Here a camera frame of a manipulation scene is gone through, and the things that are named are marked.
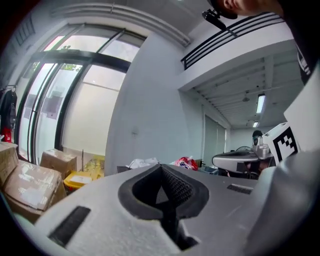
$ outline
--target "red object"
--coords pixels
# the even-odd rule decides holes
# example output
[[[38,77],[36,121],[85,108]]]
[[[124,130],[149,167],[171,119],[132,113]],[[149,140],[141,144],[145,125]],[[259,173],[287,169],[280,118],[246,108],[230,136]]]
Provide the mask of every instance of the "red object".
[[[1,131],[1,135],[4,135],[4,138],[2,139],[3,142],[12,142],[12,137],[11,137],[11,129],[4,127]]]
[[[198,165],[195,160],[189,157],[182,157],[179,160],[174,162],[175,166],[179,166],[181,168],[186,168],[190,170],[197,171],[198,170]]]

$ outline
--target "fluorescent light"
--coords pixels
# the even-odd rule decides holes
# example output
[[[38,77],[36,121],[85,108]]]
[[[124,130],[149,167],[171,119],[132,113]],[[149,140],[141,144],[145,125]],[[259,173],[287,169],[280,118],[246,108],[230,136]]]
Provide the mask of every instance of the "fluorescent light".
[[[258,107],[256,108],[256,113],[260,114],[262,112],[262,109],[264,108],[266,95],[259,94],[258,95]]]

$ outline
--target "ceiling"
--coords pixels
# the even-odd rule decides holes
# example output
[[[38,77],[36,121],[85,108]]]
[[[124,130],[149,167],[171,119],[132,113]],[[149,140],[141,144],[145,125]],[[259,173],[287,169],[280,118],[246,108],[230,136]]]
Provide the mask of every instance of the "ceiling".
[[[303,88],[297,51],[290,50],[244,63],[194,89],[209,101],[233,129],[275,126],[285,122],[284,111]],[[257,114],[258,95],[265,94]]]
[[[210,8],[207,0],[55,0],[54,2],[55,7],[79,2],[127,6],[162,19],[185,35],[203,21],[202,12]]]

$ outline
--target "camera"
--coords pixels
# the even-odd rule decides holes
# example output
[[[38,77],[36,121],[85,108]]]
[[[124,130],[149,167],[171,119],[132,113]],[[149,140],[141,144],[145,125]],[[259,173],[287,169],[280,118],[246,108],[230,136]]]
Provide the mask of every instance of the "camera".
[[[221,21],[219,20],[220,18],[220,15],[213,12],[212,10],[207,10],[207,11],[204,11],[202,13],[202,17],[207,21],[207,22],[210,22],[211,24],[215,25],[216,27],[218,27],[219,29],[221,30],[225,30],[227,27],[226,25]]]

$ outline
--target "ceiling light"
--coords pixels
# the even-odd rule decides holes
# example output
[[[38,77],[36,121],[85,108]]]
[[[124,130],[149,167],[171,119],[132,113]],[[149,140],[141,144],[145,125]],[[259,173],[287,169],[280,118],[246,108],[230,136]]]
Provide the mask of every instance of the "ceiling light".
[[[260,114],[262,112],[262,109],[264,108],[266,95],[265,94],[259,94],[258,95],[258,106],[256,108],[256,113]]]

